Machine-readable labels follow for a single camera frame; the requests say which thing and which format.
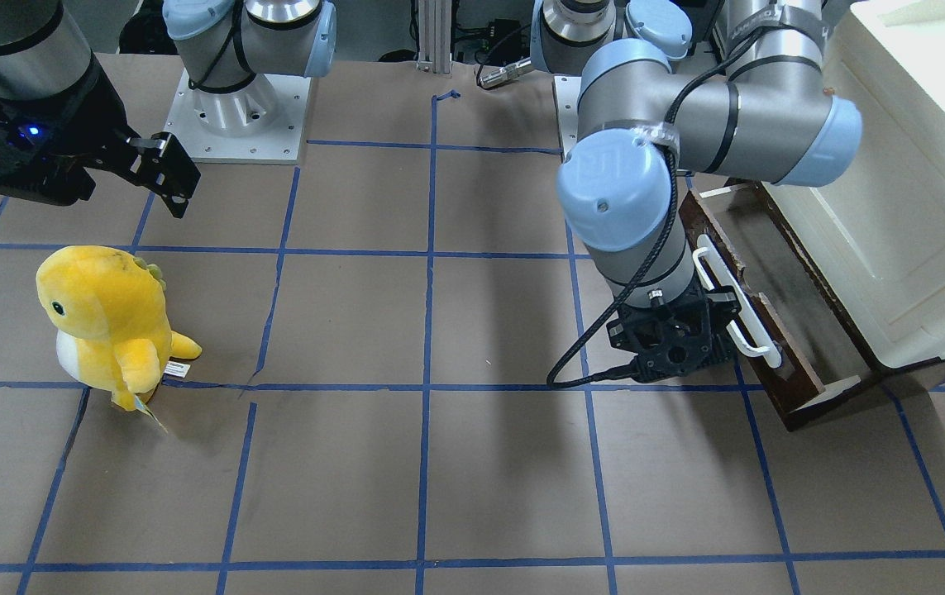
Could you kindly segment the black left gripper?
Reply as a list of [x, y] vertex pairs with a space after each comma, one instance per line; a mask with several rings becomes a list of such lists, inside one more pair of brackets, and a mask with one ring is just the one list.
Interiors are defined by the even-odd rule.
[[737, 350], [727, 325], [741, 309], [732, 286], [690, 285], [671, 302], [621, 305], [617, 320], [609, 322], [609, 343], [635, 357], [609, 369], [609, 379], [649, 383], [732, 361]]

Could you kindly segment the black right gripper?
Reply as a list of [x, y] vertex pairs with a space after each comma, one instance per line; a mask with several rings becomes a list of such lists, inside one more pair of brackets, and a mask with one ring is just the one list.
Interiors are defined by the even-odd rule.
[[173, 133], [140, 138], [98, 58], [52, 97], [0, 98], [0, 195], [49, 206], [90, 199], [101, 169], [143, 186], [184, 218], [200, 170]]

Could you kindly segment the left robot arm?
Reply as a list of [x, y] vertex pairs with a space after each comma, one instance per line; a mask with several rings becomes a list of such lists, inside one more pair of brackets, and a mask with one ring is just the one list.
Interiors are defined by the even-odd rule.
[[[862, 118], [823, 89], [831, 34], [819, 1], [725, 1], [721, 64], [676, 72], [691, 23], [670, 1], [539, 1], [532, 63], [580, 78], [575, 143], [556, 175], [564, 218], [613, 301], [556, 361], [549, 387], [687, 375], [740, 351], [785, 358], [712, 240], [687, 240], [680, 172], [819, 188], [847, 169]], [[599, 329], [631, 362], [563, 382], [559, 373]]]

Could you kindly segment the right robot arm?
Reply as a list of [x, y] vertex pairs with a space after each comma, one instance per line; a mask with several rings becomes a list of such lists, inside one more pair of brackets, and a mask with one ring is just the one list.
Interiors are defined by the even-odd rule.
[[[336, 46], [328, 1], [165, 1], [167, 36], [193, 112], [244, 136], [277, 113], [269, 76], [323, 78]], [[112, 80], [60, 1], [0, 1], [0, 195], [48, 206], [88, 199], [89, 169], [159, 196], [180, 218], [200, 173], [169, 131], [142, 138]]]

